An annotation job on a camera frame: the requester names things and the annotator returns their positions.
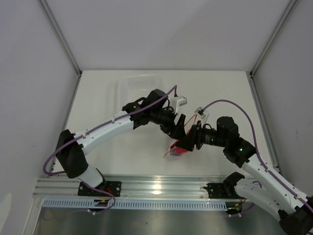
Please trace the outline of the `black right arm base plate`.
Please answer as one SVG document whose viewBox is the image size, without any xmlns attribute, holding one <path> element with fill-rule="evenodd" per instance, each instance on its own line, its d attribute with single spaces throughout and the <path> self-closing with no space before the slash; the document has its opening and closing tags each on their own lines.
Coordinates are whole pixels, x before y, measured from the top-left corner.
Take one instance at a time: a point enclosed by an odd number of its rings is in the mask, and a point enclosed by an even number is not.
<svg viewBox="0 0 313 235">
<path fill-rule="evenodd" d="M 239 184 L 207 183 L 202 188 L 206 190 L 209 199 L 246 199 L 235 191 Z"/>
</svg>

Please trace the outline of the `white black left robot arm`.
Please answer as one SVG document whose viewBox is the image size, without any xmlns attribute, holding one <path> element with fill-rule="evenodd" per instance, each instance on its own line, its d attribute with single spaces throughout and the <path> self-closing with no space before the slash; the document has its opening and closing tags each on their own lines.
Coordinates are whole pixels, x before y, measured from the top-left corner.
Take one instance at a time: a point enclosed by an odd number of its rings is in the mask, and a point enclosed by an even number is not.
<svg viewBox="0 0 313 235">
<path fill-rule="evenodd" d="M 185 104 L 187 99 L 183 96 L 175 95 L 169 100 L 168 94 L 154 89 L 147 97 L 123 106 L 105 123 L 77 133 L 63 131 L 58 139 L 56 158 L 68 178 L 79 179 L 94 195 L 100 196 L 106 191 L 107 181 L 97 168 L 88 164 L 86 156 L 105 141 L 150 122 L 159 125 L 172 139 L 185 137 L 185 115 L 176 119 L 178 108 Z"/>
</svg>

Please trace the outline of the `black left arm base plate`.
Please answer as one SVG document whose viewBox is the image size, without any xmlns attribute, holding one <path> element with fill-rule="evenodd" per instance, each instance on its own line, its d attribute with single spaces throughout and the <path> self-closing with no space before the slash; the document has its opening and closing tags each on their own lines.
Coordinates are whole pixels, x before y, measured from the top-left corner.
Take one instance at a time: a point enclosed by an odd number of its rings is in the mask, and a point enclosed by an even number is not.
<svg viewBox="0 0 313 235">
<path fill-rule="evenodd" d="M 121 181 L 106 181 L 105 183 L 100 184 L 96 187 L 97 190 L 105 191 L 110 193 L 114 197 L 119 197 L 122 189 Z M 108 196 L 102 192 L 90 189 L 84 183 L 80 183 L 78 188 L 78 196 L 89 196 L 89 197 L 104 197 Z"/>
</svg>

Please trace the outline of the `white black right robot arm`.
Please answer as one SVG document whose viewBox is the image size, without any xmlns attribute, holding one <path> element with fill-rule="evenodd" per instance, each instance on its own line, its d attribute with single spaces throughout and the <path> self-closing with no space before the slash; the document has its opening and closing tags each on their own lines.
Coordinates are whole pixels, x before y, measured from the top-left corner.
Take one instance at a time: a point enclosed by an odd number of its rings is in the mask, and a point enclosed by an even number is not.
<svg viewBox="0 0 313 235">
<path fill-rule="evenodd" d="M 288 235 L 308 235 L 313 229 L 313 198 L 298 190 L 257 154 L 256 147 L 240 137 L 231 117 L 220 117 L 217 128 L 192 125 L 189 133 L 174 134 L 175 147 L 192 152 L 204 144 L 223 148 L 226 158 L 253 180 L 234 172 L 223 181 L 228 197 L 243 197 L 272 215 Z"/>
</svg>

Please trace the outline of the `red bell pepper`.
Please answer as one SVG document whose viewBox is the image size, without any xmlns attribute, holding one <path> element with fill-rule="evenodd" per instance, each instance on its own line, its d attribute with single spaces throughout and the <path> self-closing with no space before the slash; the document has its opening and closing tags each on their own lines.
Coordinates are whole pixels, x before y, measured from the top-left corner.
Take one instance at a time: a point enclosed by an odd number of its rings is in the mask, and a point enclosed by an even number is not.
<svg viewBox="0 0 313 235">
<path fill-rule="evenodd" d="M 188 152 L 188 150 L 185 150 L 185 149 L 183 149 L 183 148 L 180 148 L 180 147 L 173 147 L 171 150 L 170 150 L 170 155 L 171 156 L 176 156 L 176 157 L 178 157 L 178 156 L 181 156 L 181 155 L 183 155 L 183 154 L 185 154 L 185 153 L 187 153 Z"/>
</svg>

